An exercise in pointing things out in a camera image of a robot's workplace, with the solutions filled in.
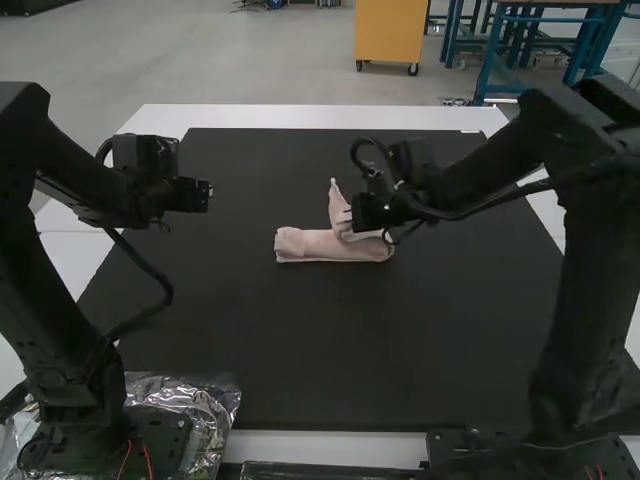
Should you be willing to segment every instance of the pink cloth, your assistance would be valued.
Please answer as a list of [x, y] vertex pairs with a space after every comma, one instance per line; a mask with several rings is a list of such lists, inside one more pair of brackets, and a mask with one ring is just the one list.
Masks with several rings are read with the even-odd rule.
[[393, 255], [393, 246], [382, 240], [382, 230], [353, 232], [351, 206], [333, 178], [329, 189], [329, 221], [331, 230], [279, 228], [274, 242], [276, 260], [279, 263], [384, 262]]

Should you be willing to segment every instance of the cable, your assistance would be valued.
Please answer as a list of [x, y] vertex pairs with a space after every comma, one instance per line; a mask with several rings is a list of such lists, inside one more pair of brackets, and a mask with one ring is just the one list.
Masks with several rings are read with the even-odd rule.
[[536, 448], [539, 450], [569, 450], [570, 448], [579, 447], [580, 445], [588, 445], [589, 443], [595, 443], [600, 440], [604, 440], [608, 435], [603, 435], [602, 437], [590, 438], [589, 440], [583, 440], [581, 442], [572, 443], [571, 445], [564, 445], [562, 447], [549, 447], [546, 445], [536, 445], [534, 443], [522, 443], [523, 446], [529, 448]]
[[118, 472], [118, 476], [116, 477], [116, 480], [120, 480], [120, 477], [122, 476], [122, 472], [124, 470], [124, 466], [127, 464], [127, 460], [129, 460], [129, 455], [131, 455], [131, 450], [133, 449], [133, 442], [129, 439], [129, 448], [127, 449], [127, 454], [124, 456], [124, 460], [122, 461], [122, 465], [120, 465], [120, 471]]
[[153, 465], [151, 464], [151, 455], [149, 454], [149, 450], [147, 450], [147, 444], [142, 440], [142, 449], [144, 450], [144, 456], [147, 458], [147, 469], [149, 470], [149, 480], [153, 480]]
[[[51, 445], [51, 441], [53, 440], [53, 433], [53, 427], [49, 428], [49, 430], [47, 431], [47, 435], [44, 438], [44, 445], [40, 445], [40, 453], [38, 455], [38, 459], [35, 461], [35, 467], [38, 467], [42, 460], [44, 460], [44, 457], [47, 455], [49, 446]], [[16, 462], [20, 470], [25, 470], [24, 462], [22, 461], [22, 455], [24, 455], [25, 452], [29, 452], [31, 445], [40, 442], [41, 440], [43, 440], [42, 436], [33, 437], [31, 440], [24, 444], [24, 447], [22, 447], [20, 453], [18, 454], [18, 460]]]
[[102, 145], [98, 147], [98, 150], [96, 151], [96, 160], [104, 165], [104, 162], [107, 159], [107, 155], [109, 155], [112, 147], [113, 140], [111, 138], [107, 138], [104, 142], [102, 142]]
[[28, 394], [26, 380], [23, 380], [0, 400], [0, 425], [4, 425], [10, 417], [24, 407], [25, 397]]
[[360, 150], [360, 147], [364, 145], [372, 145], [376, 147], [376, 149], [382, 154], [382, 157], [385, 159], [385, 161], [387, 161], [387, 159], [389, 158], [386, 147], [378, 140], [370, 137], [360, 137], [351, 144], [351, 149], [349, 150], [351, 161], [366, 177], [372, 177], [382, 174], [382, 171], [380, 171], [374, 163], [365, 162], [364, 160], [358, 158], [358, 150]]
[[143, 272], [153, 277], [164, 290], [164, 297], [160, 302], [144, 308], [133, 317], [118, 323], [107, 331], [105, 336], [110, 341], [115, 342], [125, 333], [128, 333], [138, 327], [143, 320], [161, 312], [171, 305], [173, 302], [173, 285], [171, 285], [171, 282], [166, 276], [164, 276], [164, 274], [156, 270], [149, 262], [147, 262], [115, 229], [105, 228], [104, 231], [115, 242], [115, 244], [120, 247], [125, 254], [127, 254], [133, 263], [135, 263]]
[[512, 188], [505, 193], [490, 198], [486, 202], [476, 205], [463, 212], [446, 212], [443, 210], [437, 210], [435, 208], [425, 206], [413, 197], [411, 190], [409, 190], [405, 184], [402, 184], [398, 187], [398, 197], [405, 203], [405, 205], [411, 208], [414, 213], [426, 217], [425, 220], [429, 218], [439, 218], [442, 220], [454, 221], [464, 220], [465, 218], [481, 212], [482, 210], [486, 210], [488, 208], [495, 207], [497, 205], [501, 205], [503, 203], [507, 203], [512, 200], [531, 195], [533, 193], [545, 192], [547, 190], [551, 190], [552, 188], [554, 188], [554, 184], [551, 179], [545, 178], [537, 182], [528, 183], [527, 185], [520, 188]]

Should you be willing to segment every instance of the black foam mat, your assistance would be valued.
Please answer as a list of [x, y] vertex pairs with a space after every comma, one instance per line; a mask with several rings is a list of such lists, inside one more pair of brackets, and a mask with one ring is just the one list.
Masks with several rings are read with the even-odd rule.
[[[206, 215], [126, 238], [173, 281], [173, 306], [120, 347], [128, 370], [229, 371], [236, 428], [424, 431], [522, 424], [561, 255], [525, 200], [422, 228], [383, 264], [279, 265], [280, 226], [329, 228], [327, 192], [364, 189], [351, 142], [426, 136], [441, 164], [479, 133], [193, 129], [181, 174], [214, 187]], [[157, 300], [117, 249], [80, 305], [101, 328]]]

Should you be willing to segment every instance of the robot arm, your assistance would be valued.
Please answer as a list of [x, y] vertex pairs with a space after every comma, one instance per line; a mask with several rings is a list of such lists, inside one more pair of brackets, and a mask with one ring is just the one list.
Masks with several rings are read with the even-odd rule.
[[[618, 411], [631, 373], [624, 344], [640, 291], [640, 96], [600, 77], [530, 90], [519, 104], [519, 117], [448, 168], [421, 140], [354, 144], [368, 191], [353, 199], [353, 222], [356, 231], [434, 225], [555, 189], [567, 210], [566, 253], [530, 404], [533, 435], [557, 439]], [[381, 150], [392, 182], [358, 159], [366, 143]], [[541, 165], [549, 178], [514, 185]]]
[[210, 185], [178, 176], [175, 139], [118, 135], [107, 168], [51, 122], [48, 107], [39, 85], [0, 82], [0, 333], [44, 424], [109, 426], [124, 401], [122, 363], [40, 243], [28, 206], [34, 185], [112, 235], [147, 228], [166, 211], [206, 212]]

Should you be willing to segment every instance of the gray floor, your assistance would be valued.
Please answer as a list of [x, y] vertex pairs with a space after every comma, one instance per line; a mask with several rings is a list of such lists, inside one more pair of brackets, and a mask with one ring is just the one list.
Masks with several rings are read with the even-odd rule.
[[[435, 0], [432, 13], [446, 5]], [[352, 9], [230, 9], [231, 0], [82, 0], [0, 18], [0, 80], [42, 84], [54, 121], [90, 151], [145, 103], [438, 105], [473, 94], [479, 62], [446, 70], [440, 36], [425, 38], [418, 77], [392, 65], [357, 73]]]

